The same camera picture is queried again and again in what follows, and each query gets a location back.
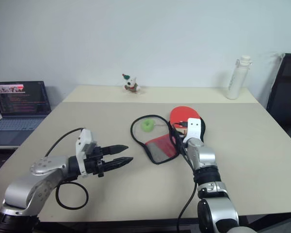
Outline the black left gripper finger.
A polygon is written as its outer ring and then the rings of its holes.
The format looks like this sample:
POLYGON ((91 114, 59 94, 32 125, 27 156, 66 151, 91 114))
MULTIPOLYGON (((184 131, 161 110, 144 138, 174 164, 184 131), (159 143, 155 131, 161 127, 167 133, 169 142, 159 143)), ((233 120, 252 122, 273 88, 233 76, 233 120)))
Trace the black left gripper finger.
POLYGON ((128 149, 128 146, 125 145, 112 145, 103 148, 103 155, 113 155, 121 153, 122 151, 128 149))
POLYGON ((129 164, 133 160, 133 157, 120 157, 113 159, 112 161, 105 162, 103 169, 104 170, 114 170, 122 166, 129 164))

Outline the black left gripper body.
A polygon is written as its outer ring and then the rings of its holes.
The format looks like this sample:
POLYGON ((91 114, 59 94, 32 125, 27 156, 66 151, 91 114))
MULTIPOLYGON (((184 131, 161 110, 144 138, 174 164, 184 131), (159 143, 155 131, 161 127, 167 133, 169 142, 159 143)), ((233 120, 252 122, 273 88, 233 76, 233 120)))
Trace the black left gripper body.
POLYGON ((103 160, 103 156, 108 155, 109 152, 109 147, 90 145, 85 151, 84 165, 86 172, 103 177, 104 172, 107 171, 107 162, 103 160))

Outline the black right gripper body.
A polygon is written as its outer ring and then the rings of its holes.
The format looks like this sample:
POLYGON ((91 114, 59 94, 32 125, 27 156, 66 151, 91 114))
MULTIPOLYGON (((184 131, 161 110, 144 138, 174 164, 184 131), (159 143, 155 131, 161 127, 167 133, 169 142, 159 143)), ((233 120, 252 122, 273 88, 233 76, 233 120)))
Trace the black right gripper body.
POLYGON ((204 120, 201 118, 201 134, 200 134, 200 139, 201 141, 204 141, 204 134, 205 134, 205 131, 206 131, 206 125, 205 125, 205 122, 204 120))

